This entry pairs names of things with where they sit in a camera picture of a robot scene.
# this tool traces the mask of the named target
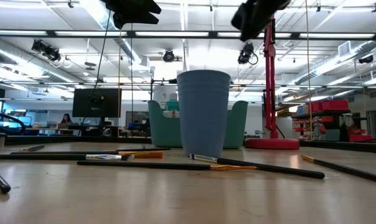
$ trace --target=computer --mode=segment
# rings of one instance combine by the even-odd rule
[[[102,130],[105,118],[120,117],[121,91],[117,88],[95,89],[94,94],[93,91],[94,89],[75,90],[73,117],[101,118],[98,128]]]

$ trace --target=desk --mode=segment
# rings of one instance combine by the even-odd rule
[[[57,133],[58,131],[74,131],[67,128],[26,128],[28,131],[43,131],[43,134],[45,134],[45,131],[55,131]]]
[[[27,146],[10,146],[0,153]],[[140,148],[73,142],[42,151]],[[301,151],[225,150],[223,157],[324,172],[316,180],[262,171],[187,171],[78,166],[73,161],[0,161],[11,185],[0,194],[0,223],[376,223],[376,183],[302,161],[307,154],[376,173],[376,154],[302,147]],[[159,160],[191,161],[181,149]]]

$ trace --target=red base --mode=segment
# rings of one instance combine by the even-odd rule
[[[244,146],[250,149],[300,149],[298,139],[246,139]]]

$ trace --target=air vent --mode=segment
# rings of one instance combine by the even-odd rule
[[[338,56],[343,57],[351,53],[351,42],[347,41],[340,46],[338,46]]]
[[[350,103],[355,102],[355,96],[348,97],[348,102]]]
[[[370,98],[376,98],[376,91],[370,92]]]

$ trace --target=person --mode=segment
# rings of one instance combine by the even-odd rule
[[[63,119],[62,119],[61,123],[62,124],[73,124],[73,122],[70,119],[70,115],[69,114],[64,114],[63,115]]]

